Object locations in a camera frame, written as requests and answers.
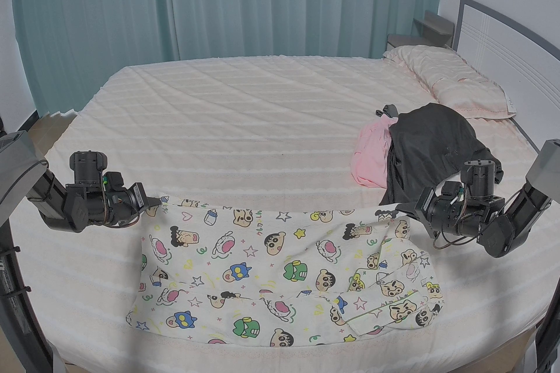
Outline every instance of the bed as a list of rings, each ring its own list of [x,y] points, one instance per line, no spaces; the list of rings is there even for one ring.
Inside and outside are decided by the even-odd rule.
[[[509,197],[536,157],[531,143],[540,147],[560,132],[558,123],[534,126],[543,113],[558,116],[556,93],[535,85],[550,84],[546,73],[554,62],[547,55],[555,67],[558,55],[496,14],[462,0],[455,49],[499,82],[517,107],[523,131],[509,119],[469,119],[502,162],[505,176],[496,194]],[[535,95],[537,107],[524,103],[524,90]],[[350,174],[361,126],[384,104],[408,112],[435,101],[386,59],[267,56],[127,67],[78,114],[47,159],[62,183],[73,180],[71,153],[97,150],[127,186],[143,182],[152,196],[165,191],[264,210],[368,207],[384,190],[361,187]],[[418,223],[411,240],[432,254],[447,285],[446,309],[437,321],[370,341],[284,350],[197,344],[131,329],[124,316],[138,289],[137,226],[53,232],[27,201],[11,223],[46,336],[67,361],[92,373],[444,373],[490,353],[544,316],[560,275],[558,211],[553,204],[528,241],[502,259],[474,243],[434,251]]]

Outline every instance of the black metal pole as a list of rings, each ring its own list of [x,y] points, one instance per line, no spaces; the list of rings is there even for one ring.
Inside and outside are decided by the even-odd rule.
[[[26,373],[52,373],[53,352],[27,295],[31,288],[21,278],[18,251],[7,220],[0,226],[0,327]]]
[[[538,373],[547,373],[556,361],[560,342],[560,280],[548,307],[546,316],[536,332],[536,364]]]

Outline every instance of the floor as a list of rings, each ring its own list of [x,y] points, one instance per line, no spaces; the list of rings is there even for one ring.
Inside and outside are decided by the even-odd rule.
[[[29,135],[33,143],[44,154],[53,146],[76,117],[74,111],[65,114],[49,115],[41,118],[33,125]],[[515,362],[525,352],[525,346],[532,331],[527,331],[505,343],[493,354],[468,366],[453,370],[450,373],[508,373],[514,368]],[[23,373],[24,369],[18,362],[10,344],[0,331],[0,359],[2,372]],[[67,366],[69,373],[88,373],[77,366]]]

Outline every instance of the black fabric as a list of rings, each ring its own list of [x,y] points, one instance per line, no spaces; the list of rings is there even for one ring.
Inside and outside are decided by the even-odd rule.
[[[383,114],[386,114],[389,118],[397,118],[399,116],[399,111],[396,109],[395,104],[386,104],[382,111],[375,111],[375,115],[378,117]]]
[[[502,164],[477,140],[469,122],[442,104],[430,103],[388,128],[393,139],[387,157],[387,191],[379,205],[413,202],[424,187],[438,184],[461,171],[468,160],[494,160],[495,182]]]

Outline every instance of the cartoon print shirt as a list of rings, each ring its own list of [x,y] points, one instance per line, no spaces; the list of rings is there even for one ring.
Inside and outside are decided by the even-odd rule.
[[[429,325],[444,303],[410,219],[378,208],[240,210],[164,196],[142,218],[131,327],[202,343],[310,346]]]

